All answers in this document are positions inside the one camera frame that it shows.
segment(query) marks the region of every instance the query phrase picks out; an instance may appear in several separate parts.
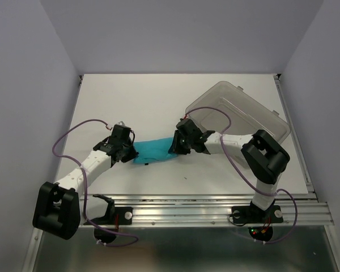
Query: blue fabric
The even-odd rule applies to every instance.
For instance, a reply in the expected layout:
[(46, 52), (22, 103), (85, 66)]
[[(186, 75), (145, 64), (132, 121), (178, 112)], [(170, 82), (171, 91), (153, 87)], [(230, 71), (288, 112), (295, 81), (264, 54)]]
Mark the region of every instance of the blue fabric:
[(138, 157), (133, 160), (137, 164), (164, 162), (175, 158), (176, 154), (169, 154), (173, 138), (158, 139), (146, 142), (135, 142), (134, 147), (139, 153)]

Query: teal cloth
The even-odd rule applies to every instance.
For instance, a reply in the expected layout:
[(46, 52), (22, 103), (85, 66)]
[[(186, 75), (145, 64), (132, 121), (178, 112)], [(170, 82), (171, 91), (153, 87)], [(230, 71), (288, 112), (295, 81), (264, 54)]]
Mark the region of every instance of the teal cloth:
[(173, 138), (164, 138), (145, 142), (135, 142), (134, 147), (139, 153), (133, 160), (136, 164), (164, 162), (175, 158), (176, 154), (169, 154)]

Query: metal frame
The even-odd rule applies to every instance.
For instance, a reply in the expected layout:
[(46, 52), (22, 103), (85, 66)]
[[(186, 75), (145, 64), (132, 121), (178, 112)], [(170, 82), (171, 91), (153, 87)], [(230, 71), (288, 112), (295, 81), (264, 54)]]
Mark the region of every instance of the metal frame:
[[(304, 161), (294, 126), (284, 102), (281, 84), (274, 75), (275, 85), (291, 127), (291, 136), (307, 185), (307, 194), (296, 194), (299, 216), (298, 226), (325, 226), (332, 253), (340, 271), (340, 246), (334, 230), (334, 222), (327, 203), (319, 203)], [(234, 205), (249, 205), (253, 195), (107, 195), (115, 200), (116, 206), (131, 206), (133, 224), (121, 228), (179, 228), (179, 227), (234, 227), (228, 216)], [(282, 209), (284, 223), (278, 226), (291, 226), (294, 221), (294, 204), (287, 195), (277, 196), (276, 204)], [(34, 229), (23, 271), (32, 271), (43, 232)]]

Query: plastic bin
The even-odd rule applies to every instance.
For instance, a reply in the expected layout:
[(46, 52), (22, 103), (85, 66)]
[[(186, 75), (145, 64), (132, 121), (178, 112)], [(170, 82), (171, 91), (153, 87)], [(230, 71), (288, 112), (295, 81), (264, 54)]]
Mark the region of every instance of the plastic bin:
[[(226, 112), (232, 126), (226, 134), (253, 134), (258, 129), (270, 133), (277, 142), (282, 143), (290, 133), (290, 127), (285, 121), (271, 112), (240, 88), (226, 81), (218, 82), (186, 109), (188, 112), (197, 107), (211, 106)], [(203, 131), (215, 130), (221, 132), (228, 119), (221, 113), (211, 109), (200, 109), (188, 115)]]

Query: white table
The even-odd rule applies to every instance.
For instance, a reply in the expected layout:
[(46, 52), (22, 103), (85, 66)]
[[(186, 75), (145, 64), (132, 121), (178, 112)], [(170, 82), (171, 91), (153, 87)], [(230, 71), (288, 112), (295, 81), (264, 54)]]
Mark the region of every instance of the white table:
[[(185, 108), (221, 80), (241, 86), (244, 92), (286, 120), (272, 75), (243, 74), (86, 74), (75, 106), (71, 127), (89, 118), (111, 124), (123, 121), (136, 133), (136, 141), (172, 137)], [(64, 154), (78, 160), (108, 136), (101, 123), (85, 124), (66, 141)], [(282, 143), (291, 161), (279, 188), (292, 194), (308, 193), (291, 135)], [(75, 164), (63, 159), (58, 178)], [(250, 169), (244, 174), (255, 184)], [(253, 194), (223, 154), (192, 153), (162, 163), (117, 163), (90, 187), (101, 194)]]

